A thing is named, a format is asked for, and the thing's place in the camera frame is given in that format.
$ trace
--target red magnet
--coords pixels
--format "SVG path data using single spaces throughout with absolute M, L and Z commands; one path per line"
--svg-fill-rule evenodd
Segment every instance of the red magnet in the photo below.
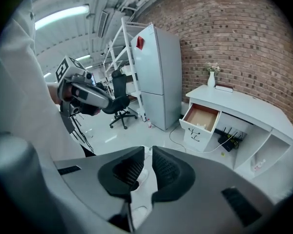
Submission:
M 144 39 L 142 37 L 138 37 L 137 39 L 137 48 L 142 50 Z

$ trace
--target open drawer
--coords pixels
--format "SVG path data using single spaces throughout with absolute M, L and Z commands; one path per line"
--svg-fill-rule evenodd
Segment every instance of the open drawer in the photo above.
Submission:
M 215 109 L 198 104 L 191 104 L 187 113 L 179 122 L 181 127 L 186 131 L 201 135 L 200 137 L 211 137 L 216 128 L 220 114 L 221 112 Z

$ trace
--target ceiling light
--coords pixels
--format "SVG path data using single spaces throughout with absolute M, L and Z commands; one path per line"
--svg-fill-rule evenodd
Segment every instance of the ceiling light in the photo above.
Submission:
M 46 73 L 43 77 L 46 78 L 47 76 L 49 76 L 51 73 Z
M 86 56 L 83 56 L 83 57 L 76 58 L 76 60 L 83 60 L 83 59 L 87 59 L 89 57 L 90 57 L 90 55 L 86 55 Z
M 67 18 L 67 17 L 71 17 L 71 16 L 75 16 L 75 15 L 86 14 L 88 12 L 89 12 L 88 5 L 74 7 L 74 8 L 70 8 L 67 10 L 62 10 L 62 11 L 51 14 L 50 16 L 47 16 L 47 17 L 42 18 L 39 21 L 35 22 L 35 29 L 38 30 L 38 29 L 40 29 L 50 23 L 61 20 L 63 18 Z

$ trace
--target brick wall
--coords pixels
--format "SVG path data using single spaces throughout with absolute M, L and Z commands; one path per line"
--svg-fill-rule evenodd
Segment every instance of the brick wall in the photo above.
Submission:
M 270 0 L 158 0 L 137 19 L 180 37 L 185 94 L 207 84 L 206 62 L 218 62 L 218 83 L 279 108 L 293 124 L 293 30 Z

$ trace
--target freezer door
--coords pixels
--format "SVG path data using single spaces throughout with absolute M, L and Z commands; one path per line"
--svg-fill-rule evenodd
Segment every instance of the freezer door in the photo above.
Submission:
M 144 40 L 142 50 L 136 47 L 138 37 L 142 37 Z M 153 25 L 148 26 L 132 39 L 131 49 L 141 91 L 163 95 L 162 70 Z
M 146 117 L 151 123 L 162 130 L 166 130 L 164 96 L 141 92 Z

